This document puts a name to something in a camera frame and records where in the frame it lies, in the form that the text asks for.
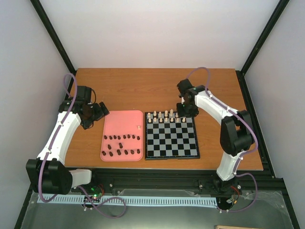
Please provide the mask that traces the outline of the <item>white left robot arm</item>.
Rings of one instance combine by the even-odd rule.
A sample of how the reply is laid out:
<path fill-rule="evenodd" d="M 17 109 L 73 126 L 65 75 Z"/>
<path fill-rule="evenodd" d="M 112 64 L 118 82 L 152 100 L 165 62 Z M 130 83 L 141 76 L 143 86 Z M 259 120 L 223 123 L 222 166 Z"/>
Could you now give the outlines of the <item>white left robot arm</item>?
<path fill-rule="evenodd" d="M 103 102 L 92 102 L 96 93 L 87 86 L 78 86 L 76 95 L 64 100 L 52 134 L 36 159 L 29 159 L 26 171 L 34 192 L 66 195 L 82 185 L 87 191 L 98 189 L 99 180 L 89 169 L 69 170 L 65 158 L 72 137 L 79 126 L 90 129 L 109 114 Z"/>

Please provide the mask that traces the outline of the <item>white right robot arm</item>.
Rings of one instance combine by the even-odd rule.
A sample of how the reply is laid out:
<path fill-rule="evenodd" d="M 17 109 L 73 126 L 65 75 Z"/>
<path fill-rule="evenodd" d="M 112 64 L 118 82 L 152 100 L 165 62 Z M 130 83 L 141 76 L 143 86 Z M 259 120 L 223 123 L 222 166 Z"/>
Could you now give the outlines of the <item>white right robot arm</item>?
<path fill-rule="evenodd" d="M 176 105 L 179 117 L 196 117 L 206 111 L 220 125 L 220 144 L 224 151 L 216 170 L 222 181 L 232 179 L 243 155 L 255 143 L 250 114 L 230 108 L 203 85 L 194 87 L 188 79 L 177 84 L 182 101 Z"/>

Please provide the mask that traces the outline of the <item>black and grey chessboard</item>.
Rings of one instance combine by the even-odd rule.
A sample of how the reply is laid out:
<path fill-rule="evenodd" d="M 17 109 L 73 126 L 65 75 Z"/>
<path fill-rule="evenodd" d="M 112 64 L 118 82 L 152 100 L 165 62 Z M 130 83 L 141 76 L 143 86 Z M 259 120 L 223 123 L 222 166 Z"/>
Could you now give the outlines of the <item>black and grey chessboard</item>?
<path fill-rule="evenodd" d="M 149 112 L 145 115 L 145 160 L 162 160 L 162 159 L 199 159 L 200 150 L 197 140 L 195 121 L 193 117 L 187 117 L 185 122 L 180 118 L 171 123 L 171 117 L 168 116 L 168 122 L 165 123 L 164 112 L 162 112 L 163 122 L 159 123 L 158 114 L 157 122 L 154 122 L 153 112 L 151 112 L 152 122 L 148 122 Z"/>

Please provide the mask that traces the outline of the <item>pink plastic tray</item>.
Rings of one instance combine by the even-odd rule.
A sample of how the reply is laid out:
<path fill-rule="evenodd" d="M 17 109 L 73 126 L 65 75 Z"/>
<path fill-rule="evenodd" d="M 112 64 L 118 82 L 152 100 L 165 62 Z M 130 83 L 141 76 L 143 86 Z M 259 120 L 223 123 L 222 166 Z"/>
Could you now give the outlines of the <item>pink plastic tray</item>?
<path fill-rule="evenodd" d="M 101 145 L 101 160 L 104 162 L 133 162 L 143 156 L 143 113 L 139 110 L 110 111 L 104 119 Z M 109 136 L 120 136 L 121 139 L 109 139 Z"/>

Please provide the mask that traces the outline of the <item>black aluminium frame rail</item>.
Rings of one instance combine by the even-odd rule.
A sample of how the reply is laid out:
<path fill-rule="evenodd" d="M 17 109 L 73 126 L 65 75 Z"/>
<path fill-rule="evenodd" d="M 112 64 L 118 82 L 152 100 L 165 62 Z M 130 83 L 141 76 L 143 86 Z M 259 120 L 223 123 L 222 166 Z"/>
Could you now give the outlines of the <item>black aluminium frame rail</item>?
<path fill-rule="evenodd" d="M 85 188 L 102 186 L 107 192 L 117 189 L 186 189 L 199 193 L 222 195 L 232 190 L 285 190 L 281 178 L 269 171 L 252 175 L 238 173 L 229 181 L 221 181 L 214 171 L 208 170 L 151 170 L 151 169 L 92 169 L 92 177 Z"/>

